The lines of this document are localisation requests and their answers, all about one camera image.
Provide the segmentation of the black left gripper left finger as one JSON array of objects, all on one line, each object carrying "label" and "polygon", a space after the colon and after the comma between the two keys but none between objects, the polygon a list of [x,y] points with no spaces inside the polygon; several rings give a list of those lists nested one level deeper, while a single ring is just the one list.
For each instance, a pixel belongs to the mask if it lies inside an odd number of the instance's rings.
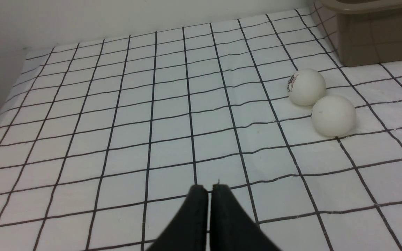
[{"label": "black left gripper left finger", "polygon": [[206,250],[208,203],[206,189],[201,185],[191,186],[177,214],[147,250]]}]

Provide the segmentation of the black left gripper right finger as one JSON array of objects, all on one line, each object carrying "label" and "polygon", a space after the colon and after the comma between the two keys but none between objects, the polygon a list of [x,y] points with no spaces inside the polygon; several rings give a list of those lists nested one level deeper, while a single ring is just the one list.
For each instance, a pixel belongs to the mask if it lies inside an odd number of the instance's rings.
[{"label": "black left gripper right finger", "polygon": [[279,251],[241,207],[231,189],[214,184],[210,206],[211,251]]}]

